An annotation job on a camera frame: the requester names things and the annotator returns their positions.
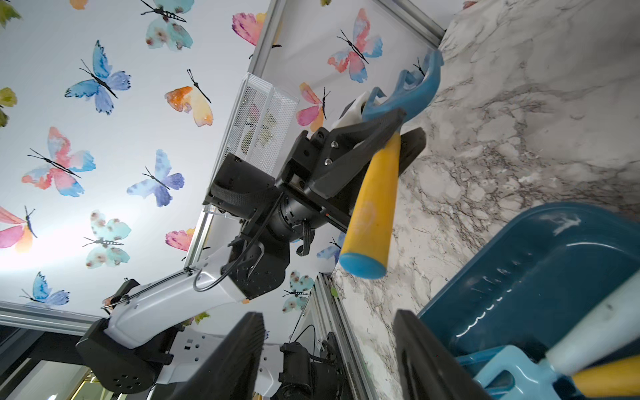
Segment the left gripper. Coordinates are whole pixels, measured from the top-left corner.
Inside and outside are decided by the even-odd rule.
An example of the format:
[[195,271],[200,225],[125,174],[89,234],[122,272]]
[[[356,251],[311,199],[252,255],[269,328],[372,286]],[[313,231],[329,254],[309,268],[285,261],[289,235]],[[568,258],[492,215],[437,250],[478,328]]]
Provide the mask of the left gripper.
[[[300,239],[309,248],[317,229],[348,229],[356,203],[360,171],[398,131],[401,108],[374,120],[301,133],[274,178],[232,154],[211,181],[205,204],[242,221],[233,245],[245,249],[285,250]],[[426,133],[415,128],[400,136],[398,174],[425,150]]]

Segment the light blue fork white handle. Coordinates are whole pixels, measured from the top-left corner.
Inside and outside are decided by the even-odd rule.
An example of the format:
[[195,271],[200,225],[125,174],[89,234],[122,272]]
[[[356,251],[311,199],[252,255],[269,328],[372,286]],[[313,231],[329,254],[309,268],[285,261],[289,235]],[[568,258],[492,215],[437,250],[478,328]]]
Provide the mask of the light blue fork white handle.
[[593,363],[639,339],[639,274],[631,276],[593,308],[535,363],[507,345],[457,357],[462,366],[480,364],[473,380],[501,399],[559,399],[553,385],[593,368]]

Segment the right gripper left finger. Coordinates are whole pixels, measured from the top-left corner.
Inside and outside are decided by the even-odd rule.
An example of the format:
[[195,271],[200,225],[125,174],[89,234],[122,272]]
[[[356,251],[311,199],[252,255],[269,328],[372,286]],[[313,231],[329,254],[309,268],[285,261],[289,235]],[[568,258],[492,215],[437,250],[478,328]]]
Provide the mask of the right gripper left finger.
[[264,345],[261,313],[247,313],[190,380],[173,394],[176,400],[250,400]]

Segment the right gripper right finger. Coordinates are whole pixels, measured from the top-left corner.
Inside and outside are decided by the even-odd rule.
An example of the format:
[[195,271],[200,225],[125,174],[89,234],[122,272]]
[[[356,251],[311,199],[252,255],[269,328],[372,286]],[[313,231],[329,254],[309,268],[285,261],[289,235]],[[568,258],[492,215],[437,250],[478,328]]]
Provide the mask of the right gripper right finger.
[[399,381],[405,399],[492,399],[417,315],[409,310],[398,310],[393,320],[393,332]]

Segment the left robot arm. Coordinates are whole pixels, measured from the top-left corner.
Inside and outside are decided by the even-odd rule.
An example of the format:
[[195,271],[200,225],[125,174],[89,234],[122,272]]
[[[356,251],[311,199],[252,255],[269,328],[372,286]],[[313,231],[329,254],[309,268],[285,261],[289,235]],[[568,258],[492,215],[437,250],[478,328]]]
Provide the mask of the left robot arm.
[[103,386],[130,394],[158,383],[178,362],[169,348],[187,319],[211,308],[253,300],[283,284],[285,309],[304,306],[313,279],[288,270],[291,244],[298,243],[298,255],[305,256],[321,226],[347,230],[371,160],[407,118],[408,110],[396,107],[302,133],[278,178],[226,156],[208,201],[240,218],[239,235],[172,276],[121,286],[107,306],[109,317],[94,323],[77,344]]

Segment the teal plastic storage box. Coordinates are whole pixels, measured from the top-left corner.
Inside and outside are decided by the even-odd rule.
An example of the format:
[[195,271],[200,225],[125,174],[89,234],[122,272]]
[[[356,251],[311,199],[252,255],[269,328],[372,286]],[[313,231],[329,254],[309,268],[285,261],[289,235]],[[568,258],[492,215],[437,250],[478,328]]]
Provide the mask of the teal plastic storage box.
[[[456,360],[513,345],[535,363],[639,274],[639,226],[602,208],[552,203],[517,216],[417,315]],[[639,356],[639,339],[593,363]],[[561,378],[559,399],[586,398]]]

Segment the blue rake yellow handle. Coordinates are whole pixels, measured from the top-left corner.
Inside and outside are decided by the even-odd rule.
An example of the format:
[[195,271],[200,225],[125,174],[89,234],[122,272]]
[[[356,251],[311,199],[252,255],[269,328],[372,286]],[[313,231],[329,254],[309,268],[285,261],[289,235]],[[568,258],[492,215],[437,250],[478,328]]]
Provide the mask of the blue rake yellow handle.
[[572,380],[586,398],[638,397],[639,356],[585,369]]

